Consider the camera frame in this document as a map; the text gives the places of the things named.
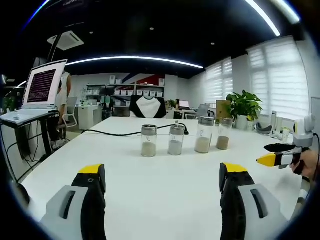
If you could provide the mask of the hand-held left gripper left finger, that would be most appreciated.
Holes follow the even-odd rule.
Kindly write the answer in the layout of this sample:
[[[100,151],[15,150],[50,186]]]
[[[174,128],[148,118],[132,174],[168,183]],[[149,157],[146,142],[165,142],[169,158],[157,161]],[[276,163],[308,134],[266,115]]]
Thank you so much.
[[[42,228],[54,240],[105,240],[105,193],[105,165],[85,166],[48,201]]]

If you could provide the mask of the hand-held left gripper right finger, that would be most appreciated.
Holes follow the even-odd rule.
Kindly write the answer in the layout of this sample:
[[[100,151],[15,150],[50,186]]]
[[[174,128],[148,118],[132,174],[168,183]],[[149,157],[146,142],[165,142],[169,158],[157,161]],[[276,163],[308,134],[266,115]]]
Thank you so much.
[[[222,240],[275,240],[287,225],[278,199],[241,165],[220,164],[219,191]]]

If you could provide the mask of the person's right hand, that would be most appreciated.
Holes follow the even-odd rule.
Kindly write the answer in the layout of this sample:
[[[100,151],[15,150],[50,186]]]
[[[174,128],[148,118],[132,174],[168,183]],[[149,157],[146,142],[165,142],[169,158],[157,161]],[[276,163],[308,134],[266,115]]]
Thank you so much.
[[[291,170],[296,174],[297,168],[300,169],[300,173],[303,177],[308,178],[310,181],[314,181],[319,169],[320,163],[318,162],[319,156],[316,151],[308,149],[301,153],[300,159],[297,163],[290,165]]]

